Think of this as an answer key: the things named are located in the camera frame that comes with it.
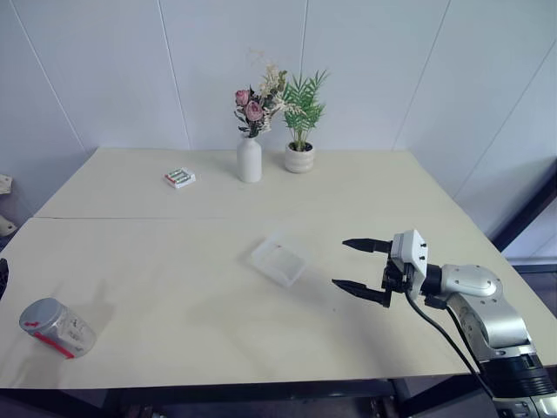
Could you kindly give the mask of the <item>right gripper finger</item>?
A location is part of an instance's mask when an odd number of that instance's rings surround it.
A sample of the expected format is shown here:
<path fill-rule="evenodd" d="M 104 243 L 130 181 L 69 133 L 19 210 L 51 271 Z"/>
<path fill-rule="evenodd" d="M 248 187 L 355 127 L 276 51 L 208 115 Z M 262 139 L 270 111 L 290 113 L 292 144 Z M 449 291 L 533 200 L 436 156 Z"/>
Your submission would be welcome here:
<path fill-rule="evenodd" d="M 391 304 L 390 291 L 377 291 L 368 288 L 366 285 L 351 280 L 332 280 L 332 283 L 341 290 L 363 300 L 376 302 L 383 307 Z"/>
<path fill-rule="evenodd" d="M 391 240 L 384 241 L 379 239 L 361 238 L 346 239 L 342 242 L 342 244 L 361 252 L 389 254 L 391 252 L 393 242 Z"/>

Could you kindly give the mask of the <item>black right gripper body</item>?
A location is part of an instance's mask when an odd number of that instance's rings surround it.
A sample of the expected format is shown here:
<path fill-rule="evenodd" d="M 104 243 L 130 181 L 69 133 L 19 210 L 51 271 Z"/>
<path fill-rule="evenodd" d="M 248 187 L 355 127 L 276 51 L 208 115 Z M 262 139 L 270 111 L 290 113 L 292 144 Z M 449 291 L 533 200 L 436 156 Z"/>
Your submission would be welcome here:
<path fill-rule="evenodd" d="M 413 266 L 402 263 L 400 266 L 390 257 L 383 271 L 381 287 L 386 292 L 406 293 L 413 290 Z"/>

